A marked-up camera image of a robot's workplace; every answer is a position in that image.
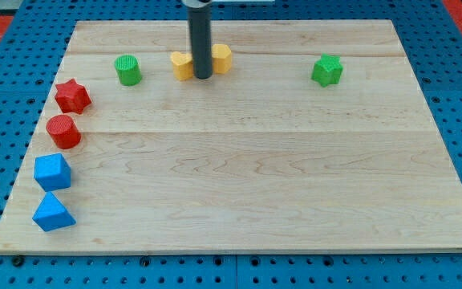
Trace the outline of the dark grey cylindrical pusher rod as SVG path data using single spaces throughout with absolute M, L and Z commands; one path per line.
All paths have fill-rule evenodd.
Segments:
M 187 0 L 193 72 L 198 79 L 208 79 L 213 74 L 211 2 L 211 0 Z

